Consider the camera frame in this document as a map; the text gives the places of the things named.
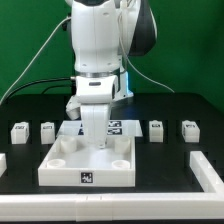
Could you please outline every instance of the white block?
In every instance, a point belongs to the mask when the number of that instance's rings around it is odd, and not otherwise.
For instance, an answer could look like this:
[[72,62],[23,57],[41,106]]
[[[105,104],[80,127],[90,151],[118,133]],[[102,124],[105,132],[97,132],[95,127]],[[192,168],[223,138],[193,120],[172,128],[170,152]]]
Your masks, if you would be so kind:
[[197,143],[200,139],[200,129],[194,121],[182,122],[182,135],[185,142]]
[[12,144],[25,144],[30,135],[29,123],[21,122],[15,123],[11,130]]
[[163,142],[163,123],[161,121],[149,122],[149,140],[150,142]]
[[0,177],[5,172],[6,169],[7,169],[7,166],[6,166],[5,154],[1,153],[0,154]]
[[54,123],[46,122],[41,124],[41,144],[53,144],[55,141]]

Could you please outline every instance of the white cable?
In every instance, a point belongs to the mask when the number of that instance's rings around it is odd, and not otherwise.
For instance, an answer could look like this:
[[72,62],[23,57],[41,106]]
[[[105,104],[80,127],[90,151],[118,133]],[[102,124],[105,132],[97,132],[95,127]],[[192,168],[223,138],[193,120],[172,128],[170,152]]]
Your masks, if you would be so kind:
[[[119,15],[119,17],[118,17],[118,21],[119,21],[119,23],[120,23],[120,21],[121,21],[121,18],[122,18],[122,15],[120,14]],[[159,85],[159,86],[162,86],[162,87],[164,87],[164,88],[166,88],[166,89],[168,89],[169,91],[171,91],[171,92],[173,92],[173,93],[175,93],[175,91],[173,90],[173,89],[171,89],[169,86],[166,86],[166,85],[164,85],[164,84],[162,84],[162,83],[160,83],[160,82],[157,82],[157,81],[155,81],[155,80],[153,80],[153,79],[150,79],[150,78],[148,78],[147,76],[145,76],[145,75],[143,75],[132,63],[131,63],[131,61],[129,60],[129,58],[128,58],[128,55],[126,54],[126,52],[125,52],[125,49],[124,49],[124,45],[123,45],[123,41],[122,41],[122,38],[121,38],[121,35],[120,35],[120,37],[119,37],[119,39],[120,39],[120,45],[121,45],[121,49],[122,49],[122,52],[123,52],[123,57],[125,57],[125,59],[127,60],[127,62],[130,64],[130,66],[140,75],[140,76],[142,76],[143,78],[145,78],[146,80],[148,80],[148,81],[150,81],[150,82],[152,82],[152,83],[154,83],[154,84],[157,84],[157,85]]]
[[19,78],[8,88],[8,90],[5,92],[5,94],[3,95],[3,97],[1,98],[0,101],[0,106],[2,105],[2,103],[4,102],[5,98],[7,97],[8,93],[12,90],[12,88],[20,81],[20,79],[25,75],[25,73],[28,71],[28,69],[30,68],[30,66],[33,64],[33,62],[36,60],[36,58],[39,56],[39,54],[42,52],[42,50],[45,48],[45,46],[48,44],[48,42],[51,40],[51,38],[54,36],[54,34],[56,33],[56,31],[58,30],[58,28],[66,21],[71,20],[71,17],[67,17],[64,20],[62,20],[54,29],[54,31],[51,33],[51,35],[48,37],[48,39],[45,41],[45,43],[43,44],[43,46],[40,48],[40,50],[36,53],[36,55],[33,57],[33,59],[31,60],[31,62],[28,64],[28,66],[25,68],[25,70],[22,72],[22,74],[19,76]]

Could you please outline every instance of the green backdrop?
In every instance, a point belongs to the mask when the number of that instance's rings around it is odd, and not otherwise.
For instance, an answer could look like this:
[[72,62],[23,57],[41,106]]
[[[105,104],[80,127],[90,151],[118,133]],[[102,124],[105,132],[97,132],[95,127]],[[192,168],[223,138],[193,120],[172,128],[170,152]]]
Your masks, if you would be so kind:
[[[131,58],[148,77],[176,92],[199,93],[224,112],[224,0],[150,0],[158,26],[156,47]],[[0,1],[0,95],[66,17],[64,0]],[[60,30],[20,84],[42,78],[70,76],[73,56],[67,33]],[[168,92],[130,69],[134,92]],[[40,93],[47,85],[20,93]],[[49,93],[68,92],[55,89]]]

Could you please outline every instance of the black tabletop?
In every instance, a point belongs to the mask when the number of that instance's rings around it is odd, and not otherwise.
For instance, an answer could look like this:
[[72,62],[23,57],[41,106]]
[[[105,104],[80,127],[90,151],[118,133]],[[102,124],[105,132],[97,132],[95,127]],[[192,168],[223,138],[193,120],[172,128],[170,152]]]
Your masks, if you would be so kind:
[[[143,137],[135,139],[135,187],[39,187],[37,169],[51,147],[41,145],[40,124],[51,121],[58,130],[63,120],[68,120],[65,113],[68,100],[69,96],[63,95],[20,95],[0,108],[0,153],[5,153],[7,160],[7,170],[0,178],[0,194],[201,192],[189,168],[191,151],[202,151],[224,178],[221,112],[196,94],[136,94],[133,99],[115,104],[111,114],[113,120],[140,120]],[[163,122],[163,143],[149,142],[148,123],[152,120]],[[184,120],[198,124],[199,143],[184,142],[181,134]],[[30,124],[28,142],[12,145],[10,131],[14,123],[22,121]]]

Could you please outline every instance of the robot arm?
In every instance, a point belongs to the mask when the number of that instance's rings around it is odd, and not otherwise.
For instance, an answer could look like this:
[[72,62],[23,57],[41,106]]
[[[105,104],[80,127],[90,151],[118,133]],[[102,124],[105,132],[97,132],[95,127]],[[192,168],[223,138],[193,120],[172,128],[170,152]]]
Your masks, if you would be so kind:
[[66,2],[72,7],[71,38],[76,56],[77,75],[77,94],[71,98],[67,106],[68,115],[74,118],[71,111],[74,105],[76,108],[80,106],[87,141],[104,148],[111,103],[123,87],[120,85],[122,52],[119,40],[121,38],[126,54],[136,53],[138,49],[141,54],[147,52],[147,47],[145,52],[142,51],[142,41],[136,39],[138,36],[136,27],[138,23],[149,18],[144,12],[145,6],[142,3],[144,0],[66,0]]

